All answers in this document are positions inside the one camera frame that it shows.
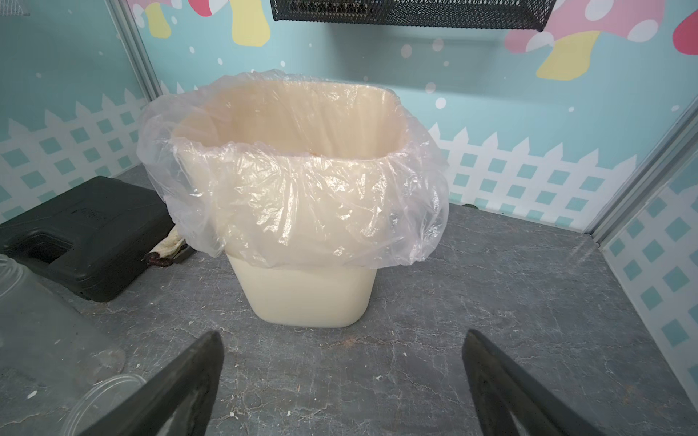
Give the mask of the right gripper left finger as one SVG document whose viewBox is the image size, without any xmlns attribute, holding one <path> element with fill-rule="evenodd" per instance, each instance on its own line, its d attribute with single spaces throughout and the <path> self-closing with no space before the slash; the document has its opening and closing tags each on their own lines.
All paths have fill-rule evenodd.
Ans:
<svg viewBox="0 0 698 436">
<path fill-rule="evenodd" d="M 186 348 L 145 386 L 82 432 L 84 435 L 204 435 L 225 359 L 218 331 Z"/>
</svg>

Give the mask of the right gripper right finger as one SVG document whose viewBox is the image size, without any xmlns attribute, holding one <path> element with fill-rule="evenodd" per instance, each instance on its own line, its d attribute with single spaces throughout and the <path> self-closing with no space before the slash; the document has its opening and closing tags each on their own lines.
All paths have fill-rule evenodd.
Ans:
<svg viewBox="0 0 698 436">
<path fill-rule="evenodd" d="M 462 360 L 482 434 L 601 434 L 481 332 L 467 332 Z"/>
</svg>

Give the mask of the clear tea jar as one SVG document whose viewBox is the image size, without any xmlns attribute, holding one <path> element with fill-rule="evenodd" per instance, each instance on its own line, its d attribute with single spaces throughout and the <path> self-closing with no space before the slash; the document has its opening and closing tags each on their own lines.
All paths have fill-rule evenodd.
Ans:
<svg viewBox="0 0 698 436">
<path fill-rule="evenodd" d="M 47 388 L 67 412 L 50 435 L 78 435 L 145 385 L 125 351 L 25 265 L 1 257 L 1 366 Z"/>
</svg>

